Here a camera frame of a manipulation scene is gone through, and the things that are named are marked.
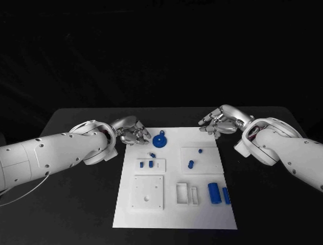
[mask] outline blue object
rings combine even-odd
[[[153,138],[153,145],[157,147],[157,148],[162,148],[166,146],[167,144],[167,139],[165,137],[165,131],[162,130],[160,131],[160,134],[154,136]]]
[[[190,162],[189,162],[189,169],[192,169],[192,168],[193,168],[193,164],[195,164],[195,162],[193,162],[193,161],[190,161]]]
[[[221,199],[218,184],[209,183],[208,184],[208,190],[209,190],[212,204],[219,204],[222,202],[222,199]]]
[[[226,204],[231,204],[231,199],[229,199],[229,194],[228,194],[228,189],[226,189],[226,187],[222,188],[222,193],[224,193],[225,203],[226,203]]]

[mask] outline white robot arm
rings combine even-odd
[[[232,134],[242,131],[235,150],[244,157],[254,155],[265,165],[281,160],[288,172],[323,192],[323,144],[304,139],[297,130],[275,118],[254,119],[235,107],[224,105],[199,121],[211,121],[201,131]]]
[[[116,155],[116,137],[123,143],[147,144],[150,134],[134,116],[110,125],[87,121],[68,133],[0,147],[0,191],[75,166],[92,165]]]

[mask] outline white paper sheet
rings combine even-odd
[[[224,175],[183,175],[180,164],[182,147],[215,147],[215,139],[199,128],[147,128],[152,138],[160,130],[166,132],[167,145],[156,148],[149,145],[126,146],[120,190],[116,205],[114,228],[170,228],[170,229],[235,229],[232,206],[222,203],[212,204],[208,184],[218,183],[219,190],[226,187]],[[134,210],[131,208],[131,188],[136,173],[136,159],[147,158],[153,152],[157,158],[166,159],[165,176],[165,209],[163,211]],[[188,183],[198,188],[199,205],[180,206],[176,204],[176,183]]]

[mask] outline robotic hand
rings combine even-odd
[[[0,191],[75,166],[92,165],[117,156],[116,137],[123,143],[147,144],[152,138],[134,116],[105,124],[95,120],[77,125],[68,133],[0,147]]]
[[[244,157],[254,155],[258,161],[273,166],[281,160],[288,172],[323,192],[323,144],[304,139],[298,131],[275,118],[254,119],[235,107],[224,105],[199,121],[202,132],[232,134],[242,131],[235,150]]]

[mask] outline dark gray table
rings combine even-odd
[[[67,132],[95,119],[110,123],[136,115],[147,127],[196,127],[215,109],[105,108],[61,109],[41,136]],[[242,107],[257,118],[275,117],[303,133],[283,107]],[[118,142],[118,156],[92,166],[80,163],[54,174],[46,183],[18,202],[0,207],[0,244],[209,244],[226,239],[286,240],[322,236],[323,194],[287,172],[281,162],[261,164],[234,150],[241,132],[222,135],[216,144],[222,157],[238,231],[113,229],[117,193],[126,145]],[[18,186],[0,203],[23,195],[41,182]]]

